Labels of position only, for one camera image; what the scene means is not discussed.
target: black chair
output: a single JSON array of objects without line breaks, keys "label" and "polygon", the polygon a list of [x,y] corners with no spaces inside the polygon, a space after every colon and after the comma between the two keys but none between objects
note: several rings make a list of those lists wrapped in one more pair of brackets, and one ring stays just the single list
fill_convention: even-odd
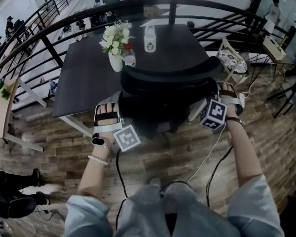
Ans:
[{"label": "black chair", "polygon": [[213,78],[222,71],[217,57],[177,72],[150,72],[126,66],[121,72],[120,111],[131,118],[143,136],[152,138],[162,123],[176,132],[186,120],[188,106],[214,97],[218,86]]},{"label": "black chair", "polygon": [[0,217],[23,218],[34,212],[36,201],[31,197],[17,198],[8,202],[0,193]]}]

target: balcony railing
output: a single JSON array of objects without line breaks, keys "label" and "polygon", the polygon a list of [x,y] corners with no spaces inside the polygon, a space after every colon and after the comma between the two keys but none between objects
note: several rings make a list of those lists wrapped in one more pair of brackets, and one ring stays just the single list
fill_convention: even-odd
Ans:
[{"label": "balcony railing", "polygon": [[[265,22],[265,19],[261,18],[259,16],[256,16],[252,13],[249,13],[247,11],[244,11],[244,10],[232,7],[232,6],[228,6],[225,4],[207,1],[207,0],[125,0],[125,1],[120,1],[120,2],[116,2],[116,3],[112,3],[112,4],[106,4],[106,5],[102,5],[99,7],[92,8],[92,9],[81,11],[79,13],[76,13],[72,16],[64,18],[64,19],[42,29],[41,31],[39,31],[38,33],[33,35],[31,38],[29,38],[25,42],[21,43],[5,59],[3,59],[3,61],[0,63],[0,72],[1,72],[2,68],[7,63],[9,63],[11,60],[15,59],[15,57],[17,55],[19,55],[20,53],[27,50],[27,48],[29,48],[30,45],[33,45],[37,41],[42,40],[45,47],[42,48],[41,50],[37,51],[36,53],[31,54],[29,57],[27,57],[23,61],[18,62],[14,67],[10,68],[10,70],[7,73],[5,73],[3,75],[0,74],[0,78],[9,79],[9,78],[12,78],[15,74],[19,74],[20,76],[24,76],[24,75],[28,74],[29,72],[36,70],[36,72],[34,73],[35,76],[31,77],[31,78],[27,78],[27,81],[25,83],[33,82],[33,80],[62,67],[63,61],[60,57],[65,55],[67,53],[67,51],[62,51],[60,53],[57,53],[55,50],[55,47],[57,45],[59,45],[60,43],[63,43],[64,41],[75,38],[79,35],[90,33],[92,31],[95,31],[98,29],[103,29],[105,26],[111,25],[112,22],[104,22],[100,25],[97,25],[97,26],[91,27],[89,29],[85,29],[85,30],[79,31],[77,33],[71,34],[70,36],[67,36],[67,37],[62,38],[60,40],[57,40],[53,43],[51,43],[49,41],[47,36],[50,33],[53,33],[53,32],[65,27],[69,24],[75,23],[76,21],[81,20],[81,19],[90,18],[95,15],[99,16],[101,14],[105,14],[106,12],[112,12],[112,11],[114,11],[116,13],[116,15],[123,15],[123,17],[118,17],[118,19],[121,19],[122,21],[127,19],[130,22],[135,22],[135,21],[146,22],[148,19],[152,19],[152,18],[145,16],[144,13],[134,14],[133,13],[134,9],[140,8],[143,11],[144,6],[154,6],[154,5],[158,5],[158,4],[169,4],[170,5],[170,13],[169,13],[169,15],[155,16],[153,18],[154,19],[167,19],[167,24],[169,24],[169,25],[175,24],[176,19],[183,18],[183,19],[188,19],[189,21],[194,20],[194,19],[195,20],[201,19],[201,20],[208,20],[208,22],[212,21],[215,23],[220,22],[220,23],[225,23],[225,24],[230,23],[233,25],[242,26],[245,28],[244,29],[245,31],[241,31],[241,32],[232,31],[231,29],[217,28],[213,24],[208,24],[207,26],[190,28],[190,29],[191,29],[191,31],[202,31],[202,32],[214,33],[214,34],[227,33],[227,34],[230,34],[231,36],[236,36],[235,39],[228,38],[228,41],[231,42],[231,44],[235,43],[236,50],[265,54],[265,51],[261,47],[261,45],[252,41],[252,39],[253,39],[252,33],[256,32],[256,31],[262,31],[262,32],[267,33],[265,30],[258,28],[258,25],[260,24],[260,22]],[[199,6],[200,11],[202,11],[201,10],[202,7],[224,10],[224,11],[233,13],[233,15],[239,15],[239,17],[241,17],[241,18],[242,17],[248,18],[251,20],[252,24],[245,24],[245,23],[243,23],[243,20],[240,20],[240,22],[233,21],[230,18],[216,18],[216,17],[195,16],[195,15],[177,15],[177,6],[178,5]],[[290,42],[290,40],[294,37],[294,35],[291,36],[290,33],[286,32],[284,30],[282,30],[282,33],[283,33],[284,37],[285,36],[288,37],[288,39],[286,39],[285,43]],[[271,34],[271,35],[273,35],[276,38],[280,38],[281,40],[283,39],[283,37],[280,37],[278,35],[275,35],[275,34]],[[200,37],[197,37],[197,39],[200,42],[202,42],[202,41],[211,41],[211,42],[216,42],[216,43],[221,42],[221,39],[213,38],[213,37],[210,38],[211,36],[213,36],[213,34],[210,34],[207,36],[202,35]],[[37,63],[29,68],[26,68],[25,71],[23,70],[23,68],[28,60],[32,59],[33,57],[37,56],[38,54],[40,54],[46,50],[48,50],[49,53],[51,54],[50,58],[48,58],[44,61],[40,61],[39,63]],[[56,66],[54,68],[48,69],[46,71],[41,70],[42,65],[46,64],[49,61],[54,61],[56,63]],[[31,83],[31,89],[40,87],[40,86],[48,83],[49,80],[56,80],[58,78],[59,78],[59,75],[53,76],[53,78],[49,78],[48,80],[41,81],[35,85],[33,85],[33,83]],[[24,93],[25,93],[25,91],[21,91],[16,96],[20,96]]]},{"label": "balcony railing", "polygon": [[[7,44],[0,52],[0,61],[5,55],[6,51],[13,51],[20,44],[31,39],[38,32],[43,30],[44,28],[50,26],[54,19],[60,15],[60,13],[71,3],[73,0],[49,0],[44,3],[36,12],[29,17],[23,25],[21,25],[14,35],[8,40]],[[31,47],[22,50],[19,55],[14,56],[10,64],[6,69],[6,72],[11,72],[12,76],[15,74],[15,70],[11,70],[13,64],[22,65],[24,67],[26,61],[28,61],[33,55],[31,55],[34,50],[37,41],[31,44]]]}]

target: wooden floor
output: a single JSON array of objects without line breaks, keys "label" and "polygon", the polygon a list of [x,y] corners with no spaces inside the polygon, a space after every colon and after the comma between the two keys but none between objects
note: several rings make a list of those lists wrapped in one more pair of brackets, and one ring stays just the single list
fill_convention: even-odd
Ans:
[{"label": "wooden floor", "polygon": [[[277,79],[278,88],[283,82]],[[286,196],[296,187],[296,107],[286,115],[273,119],[284,99],[265,102],[273,88],[255,84],[246,100],[245,111],[241,118],[245,129],[256,149],[264,174],[271,186],[279,211],[287,203]],[[238,91],[247,91],[246,85]],[[45,148],[43,153],[22,149],[19,145],[8,145],[10,154],[0,152],[0,166],[9,173],[31,174],[39,168],[49,183],[60,184],[63,188],[52,196],[53,205],[47,207],[60,214],[41,216],[35,212],[22,219],[6,220],[16,237],[58,237],[64,228],[66,217],[65,202],[75,194],[92,151],[90,138],[71,128],[60,119],[51,117],[52,102],[48,107],[33,105],[16,112],[13,122],[16,136],[38,143]],[[77,118],[92,126],[93,113],[77,115]],[[121,155],[120,169],[128,195],[133,194],[152,177],[159,177],[163,183],[175,179],[186,180],[207,155],[218,135],[202,127],[198,120],[183,124],[176,134],[169,134],[170,148],[166,149],[162,137],[144,144],[131,152]],[[199,173],[191,181],[191,186],[205,201],[205,186],[219,159],[230,147],[230,134],[225,131],[212,155]],[[234,156],[230,154],[218,168],[211,184],[210,202],[216,212],[225,215],[229,198],[237,189]],[[123,189],[115,167],[115,157],[105,171],[103,201],[111,207],[109,220],[114,225]]]}]

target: flower bouquet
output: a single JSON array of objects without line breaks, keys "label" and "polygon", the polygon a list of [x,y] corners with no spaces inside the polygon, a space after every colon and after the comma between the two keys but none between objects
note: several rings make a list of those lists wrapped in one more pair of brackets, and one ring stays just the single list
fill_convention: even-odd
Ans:
[{"label": "flower bouquet", "polygon": [[120,20],[113,26],[106,26],[103,33],[103,39],[100,41],[103,52],[109,54],[112,68],[119,72],[122,70],[125,54],[125,45],[129,41],[128,21],[122,23]]}]

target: light blue shirt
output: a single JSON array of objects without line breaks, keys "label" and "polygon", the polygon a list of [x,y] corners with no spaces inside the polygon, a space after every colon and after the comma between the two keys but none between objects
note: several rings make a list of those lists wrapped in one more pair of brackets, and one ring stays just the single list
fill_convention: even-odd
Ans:
[{"label": "light blue shirt", "polygon": [[[93,197],[72,196],[64,237],[111,237],[109,208]],[[122,208],[117,237],[170,237],[164,214],[177,213],[172,237],[283,237],[280,219],[265,176],[253,178],[231,197],[227,218],[204,206],[186,184],[173,183],[161,198],[147,185]]]}]

